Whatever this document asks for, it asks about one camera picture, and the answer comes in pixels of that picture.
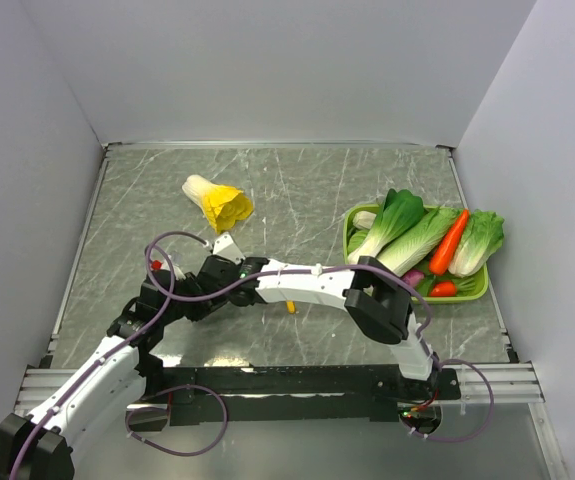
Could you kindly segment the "yellow handled screwdriver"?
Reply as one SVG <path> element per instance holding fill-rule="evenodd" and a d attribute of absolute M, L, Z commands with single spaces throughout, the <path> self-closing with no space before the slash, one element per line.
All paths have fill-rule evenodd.
<path fill-rule="evenodd" d="M 295 314 L 297 312 L 296 305 L 293 301 L 287 301 L 286 307 L 290 314 Z"/>

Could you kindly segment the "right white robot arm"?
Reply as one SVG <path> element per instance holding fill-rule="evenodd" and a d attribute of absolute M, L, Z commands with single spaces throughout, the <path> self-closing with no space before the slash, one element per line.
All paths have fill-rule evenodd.
<path fill-rule="evenodd" d="M 222 300 L 240 307 L 293 301 L 343 311 L 364 336 L 393 348 L 405 390 L 426 398 L 439 384 L 433 350 L 419 333 L 411 293 L 393 274 L 383 277 L 385 271 L 368 257 L 340 269 L 264 257 L 236 264 L 211 255 L 198 273 L 198 284 L 204 293 L 223 291 Z"/>

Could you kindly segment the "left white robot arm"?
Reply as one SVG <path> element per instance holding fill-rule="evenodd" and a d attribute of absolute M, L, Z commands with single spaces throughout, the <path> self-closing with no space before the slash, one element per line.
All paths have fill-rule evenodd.
<path fill-rule="evenodd" d="M 147 279 L 85 363 L 49 398 L 0 424 L 0 479 L 71 479 L 85 454 L 127 407 L 169 395 L 152 349 L 165 327 L 204 318 L 213 301 L 191 273 L 163 269 Z"/>

